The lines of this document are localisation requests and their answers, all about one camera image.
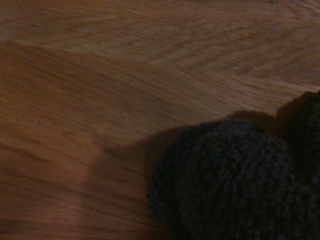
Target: wooden floor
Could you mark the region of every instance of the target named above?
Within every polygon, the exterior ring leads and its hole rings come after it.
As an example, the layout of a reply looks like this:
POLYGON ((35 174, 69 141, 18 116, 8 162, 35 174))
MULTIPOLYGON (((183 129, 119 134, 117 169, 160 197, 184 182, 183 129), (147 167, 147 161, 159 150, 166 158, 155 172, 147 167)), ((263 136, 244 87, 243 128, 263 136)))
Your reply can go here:
POLYGON ((285 139, 320 0, 2 0, 0 239, 165 240, 146 183, 183 126, 285 139))

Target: knitted fabric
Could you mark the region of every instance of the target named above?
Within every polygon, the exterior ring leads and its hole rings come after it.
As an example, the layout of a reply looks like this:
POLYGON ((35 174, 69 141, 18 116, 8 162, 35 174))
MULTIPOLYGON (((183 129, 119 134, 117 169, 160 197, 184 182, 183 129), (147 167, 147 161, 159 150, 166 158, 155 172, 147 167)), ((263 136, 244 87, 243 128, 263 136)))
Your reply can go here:
MULTIPOLYGON (((290 128, 297 152, 316 167, 317 119, 320 93, 290 128)), ((320 240, 315 172, 300 181, 286 144, 247 120, 203 123, 164 153, 148 183, 148 207, 176 240, 320 240)))

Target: dark gray knit ball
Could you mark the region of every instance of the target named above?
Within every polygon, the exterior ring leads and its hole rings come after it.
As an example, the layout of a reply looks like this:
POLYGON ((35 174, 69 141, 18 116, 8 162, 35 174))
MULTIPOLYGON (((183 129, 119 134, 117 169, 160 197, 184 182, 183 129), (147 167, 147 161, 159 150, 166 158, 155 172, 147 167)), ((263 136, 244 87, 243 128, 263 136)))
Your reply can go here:
POLYGON ((317 195, 295 180, 284 143, 269 134, 208 133, 176 182, 195 240, 319 239, 317 195))
POLYGON ((319 194, 292 162, 247 120, 189 127, 154 169, 148 207, 177 240, 320 240, 319 194))
POLYGON ((320 91, 296 112, 289 136, 298 167, 320 192, 320 91))

